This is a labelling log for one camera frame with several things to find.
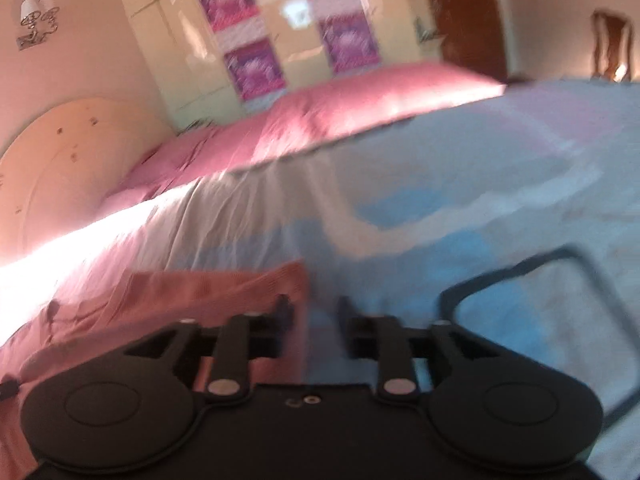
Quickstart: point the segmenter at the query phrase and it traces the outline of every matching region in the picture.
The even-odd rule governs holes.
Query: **coral fabric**
[[[401,64],[280,98],[259,115],[186,133],[147,155],[105,199],[98,218],[172,187],[393,121],[496,97],[504,85],[453,65]]]
[[[52,302],[0,348],[0,378],[20,394],[0,402],[0,478],[21,480],[36,467],[19,408],[39,382],[180,319],[219,326],[247,311],[268,312],[281,294],[295,306],[295,328],[278,360],[252,363],[255,382],[298,382],[306,361],[308,280],[302,264],[255,272],[129,272],[114,290],[78,304]]]

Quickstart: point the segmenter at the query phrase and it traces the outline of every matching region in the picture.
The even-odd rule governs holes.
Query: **round wooden headboard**
[[[31,123],[0,159],[0,265],[89,225],[105,194],[173,135],[150,111],[102,98]]]

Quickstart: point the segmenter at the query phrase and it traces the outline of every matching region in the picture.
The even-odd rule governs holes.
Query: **wall lamp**
[[[31,46],[39,45],[47,40],[47,37],[58,30],[56,14],[60,8],[54,0],[24,0],[20,9],[20,24],[27,27],[30,33],[18,38],[18,48],[24,50]],[[38,30],[38,19],[48,22],[49,30]]]

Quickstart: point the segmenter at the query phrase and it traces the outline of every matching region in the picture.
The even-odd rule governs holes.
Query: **brown wooden door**
[[[504,81],[502,21],[497,0],[431,0],[436,25],[445,36],[446,61]]]

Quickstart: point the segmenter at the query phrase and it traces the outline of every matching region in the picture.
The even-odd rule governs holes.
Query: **orange cloth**
[[[22,480],[36,467],[19,423],[28,392],[60,373],[180,319],[220,326],[231,316],[268,312],[287,295],[295,325],[278,360],[252,363],[254,382],[299,382],[306,361],[308,279],[302,264],[271,272],[128,272],[109,294],[79,304],[52,302],[0,348],[0,378],[22,386],[0,402],[0,478]]]

